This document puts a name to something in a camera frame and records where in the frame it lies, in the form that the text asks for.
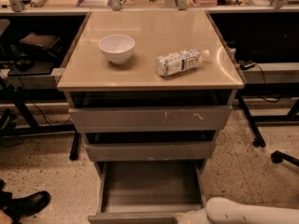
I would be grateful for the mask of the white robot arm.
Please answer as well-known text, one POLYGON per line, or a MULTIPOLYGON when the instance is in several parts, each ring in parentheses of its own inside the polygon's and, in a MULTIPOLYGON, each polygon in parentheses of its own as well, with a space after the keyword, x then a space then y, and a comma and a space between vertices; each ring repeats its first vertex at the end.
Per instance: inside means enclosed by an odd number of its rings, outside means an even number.
POLYGON ((215 197, 206 207, 177 213, 178 224, 299 224, 299 210, 236 203, 215 197))

